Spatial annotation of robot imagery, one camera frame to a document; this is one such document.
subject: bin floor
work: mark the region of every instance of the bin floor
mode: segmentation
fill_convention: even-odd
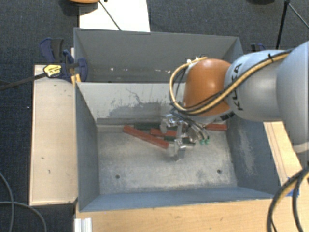
[[[208,145],[189,146],[184,159],[174,161],[165,149],[141,139],[98,130],[100,193],[235,187],[225,132],[209,131],[209,135]]]

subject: red stick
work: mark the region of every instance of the red stick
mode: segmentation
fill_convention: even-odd
[[[209,131],[225,131],[227,130],[227,126],[225,124],[209,124],[205,129]]]
[[[131,126],[125,125],[123,128],[123,132],[130,134],[134,137],[140,138],[144,141],[147,141],[151,144],[159,146],[161,148],[167,149],[169,147],[169,142],[160,138],[156,138],[152,135],[149,135],[141,130],[137,130]]]
[[[166,133],[162,133],[161,130],[159,129],[155,129],[155,128],[151,128],[150,129],[150,134],[153,136],[158,136],[158,137],[176,137],[177,132],[175,130],[168,130]]]

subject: dark gray carpet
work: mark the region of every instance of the dark gray carpet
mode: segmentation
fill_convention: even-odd
[[[151,31],[239,36],[245,53],[251,43],[276,45],[283,0],[147,0]],[[291,0],[308,23],[308,0]],[[44,61],[38,44],[46,37],[61,37],[64,48],[73,46],[78,8],[64,0],[0,0],[0,79],[9,82],[29,77],[33,65]],[[282,49],[308,40],[308,29],[288,9]],[[0,92],[0,171],[14,198],[28,202],[31,144],[31,83]],[[0,201],[9,200],[0,181]],[[72,231],[72,205],[40,207],[48,231]],[[10,208],[0,207],[0,231],[7,231]],[[14,231],[42,231],[29,210],[16,208]]]

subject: gray metal bin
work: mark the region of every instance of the gray metal bin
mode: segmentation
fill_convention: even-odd
[[[74,49],[89,66],[75,102],[80,211],[263,199],[278,189],[262,123],[234,116],[179,161],[122,132],[169,112],[167,82],[187,58],[241,56],[237,37],[75,29]]]

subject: yellow tag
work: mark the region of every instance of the yellow tag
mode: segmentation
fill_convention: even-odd
[[[47,74],[47,77],[58,77],[61,75],[61,65],[50,64],[43,71]]]

